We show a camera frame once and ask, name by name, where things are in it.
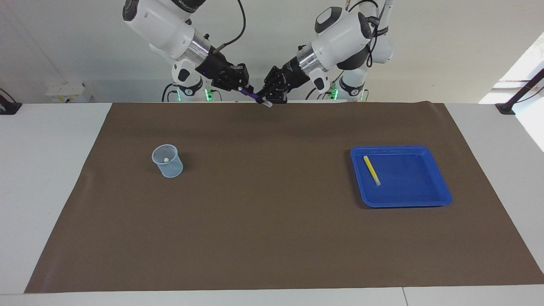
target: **brown mat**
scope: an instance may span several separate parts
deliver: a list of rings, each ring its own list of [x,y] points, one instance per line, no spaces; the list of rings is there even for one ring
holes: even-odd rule
[[[362,203],[349,150],[403,144],[432,151],[450,206]],[[444,105],[116,104],[26,292],[537,283]]]

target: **yellow pen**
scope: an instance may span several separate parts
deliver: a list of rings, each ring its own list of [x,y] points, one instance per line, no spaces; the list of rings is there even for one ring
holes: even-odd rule
[[[372,174],[372,177],[374,178],[374,181],[376,182],[376,186],[380,186],[381,185],[380,179],[378,179],[376,170],[374,170],[374,167],[372,166],[370,159],[368,159],[368,156],[364,157],[364,162],[367,164],[368,170],[370,171],[370,174]]]

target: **white table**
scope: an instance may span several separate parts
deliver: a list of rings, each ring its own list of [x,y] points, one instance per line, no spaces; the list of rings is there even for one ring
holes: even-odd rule
[[[110,106],[0,116],[0,305],[544,305],[544,285],[24,295]],[[544,152],[494,106],[447,107],[542,269]]]

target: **blue tray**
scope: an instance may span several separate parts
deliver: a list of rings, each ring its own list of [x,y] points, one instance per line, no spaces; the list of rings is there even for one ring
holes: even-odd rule
[[[377,186],[364,162],[378,174]],[[351,159],[363,201],[370,207],[445,206],[452,202],[444,178],[424,146],[357,146]]]

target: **black stand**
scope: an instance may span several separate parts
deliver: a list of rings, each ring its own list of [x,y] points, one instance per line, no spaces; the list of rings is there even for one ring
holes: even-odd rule
[[[5,109],[0,108],[0,115],[15,115],[19,108],[23,105],[22,103],[9,102],[2,95],[0,95],[0,105]]]
[[[510,99],[510,101],[508,101],[508,102],[506,102],[504,104],[495,104],[495,106],[497,107],[499,112],[501,114],[503,114],[503,115],[515,115],[516,113],[514,113],[514,111],[512,111],[512,108],[514,107],[514,104],[518,103],[520,101],[520,99],[526,93],[528,93],[533,87],[535,87],[543,78],[544,78],[544,69],[540,70],[540,72],[537,73],[535,75],[535,77],[533,77],[531,79],[531,81],[529,81],[529,83],[527,83],[527,85],[525,85],[520,91],[518,91],[517,94],[515,94]]]

